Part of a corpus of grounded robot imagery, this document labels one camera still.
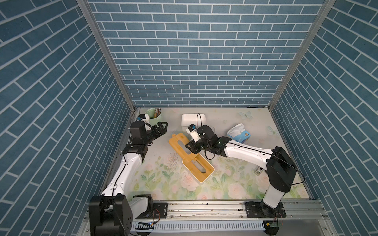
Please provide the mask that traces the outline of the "clear plastic tissue box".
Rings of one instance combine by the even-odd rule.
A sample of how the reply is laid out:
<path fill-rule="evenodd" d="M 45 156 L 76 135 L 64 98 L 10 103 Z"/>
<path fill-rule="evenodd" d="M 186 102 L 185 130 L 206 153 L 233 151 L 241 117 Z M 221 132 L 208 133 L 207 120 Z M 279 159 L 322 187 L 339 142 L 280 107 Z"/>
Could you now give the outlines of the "clear plastic tissue box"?
<path fill-rule="evenodd" d="M 202 135 L 206 138 L 206 139 L 214 139 L 214 138 L 217 138 L 217 135 L 216 133 L 213 131 L 213 129 L 210 127 L 210 126 L 207 126 L 207 125 L 204 125 L 202 127 Z"/>

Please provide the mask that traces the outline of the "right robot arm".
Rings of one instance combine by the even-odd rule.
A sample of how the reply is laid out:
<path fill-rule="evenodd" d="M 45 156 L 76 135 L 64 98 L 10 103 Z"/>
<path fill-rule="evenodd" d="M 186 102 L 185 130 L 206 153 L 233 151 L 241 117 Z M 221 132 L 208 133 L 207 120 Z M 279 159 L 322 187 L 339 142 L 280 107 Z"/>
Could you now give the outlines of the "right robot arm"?
<path fill-rule="evenodd" d="M 193 154 L 200 151 L 214 155 L 237 158 L 267 172 L 269 186 L 260 204 L 247 202 L 246 211 L 256 216 L 275 217 L 283 216 L 281 200 L 289 193 L 293 185 L 298 168 L 282 147 L 263 149 L 239 143 L 229 137 L 218 137 L 211 127 L 203 125 L 196 127 L 191 124 L 186 132 L 192 140 L 185 145 Z"/>

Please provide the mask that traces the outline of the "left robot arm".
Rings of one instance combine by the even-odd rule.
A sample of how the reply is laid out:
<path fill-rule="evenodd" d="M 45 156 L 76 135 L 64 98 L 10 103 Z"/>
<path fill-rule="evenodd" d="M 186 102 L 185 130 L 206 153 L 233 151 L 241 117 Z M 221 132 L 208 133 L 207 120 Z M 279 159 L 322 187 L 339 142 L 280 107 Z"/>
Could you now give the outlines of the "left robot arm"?
<path fill-rule="evenodd" d="M 113 179 L 98 196 L 89 202 L 89 223 L 92 236 L 127 236 L 133 220 L 152 218 L 153 199 L 150 194 L 137 195 L 131 201 L 127 191 L 137 169 L 141 166 L 148 146 L 167 132 L 168 123 L 151 126 L 144 120 L 130 125 L 130 138 L 121 154 L 121 162 Z"/>

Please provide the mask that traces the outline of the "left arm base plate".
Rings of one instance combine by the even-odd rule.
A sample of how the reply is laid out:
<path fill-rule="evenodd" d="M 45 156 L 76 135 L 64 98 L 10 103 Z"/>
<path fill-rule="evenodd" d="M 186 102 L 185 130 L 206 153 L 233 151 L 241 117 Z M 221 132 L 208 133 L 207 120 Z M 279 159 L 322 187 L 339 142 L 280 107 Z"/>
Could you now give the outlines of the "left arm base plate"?
<path fill-rule="evenodd" d="M 137 219 L 166 219 L 168 212 L 167 202 L 153 202 L 152 206 L 149 206 L 147 210 L 137 216 Z"/>

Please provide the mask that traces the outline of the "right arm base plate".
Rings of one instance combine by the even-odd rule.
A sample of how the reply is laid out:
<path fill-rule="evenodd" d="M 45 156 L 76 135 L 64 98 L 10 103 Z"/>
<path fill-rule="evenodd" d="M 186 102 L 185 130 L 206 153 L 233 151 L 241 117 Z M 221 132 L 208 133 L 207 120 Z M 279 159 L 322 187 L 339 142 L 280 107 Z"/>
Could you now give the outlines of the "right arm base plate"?
<path fill-rule="evenodd" d="M 263 201 L 249 201 L 245 203 L 245 209 L 248 218 L 286 218 L 282 202 L 279 202 L 276 208 L 271 208 Z"/>

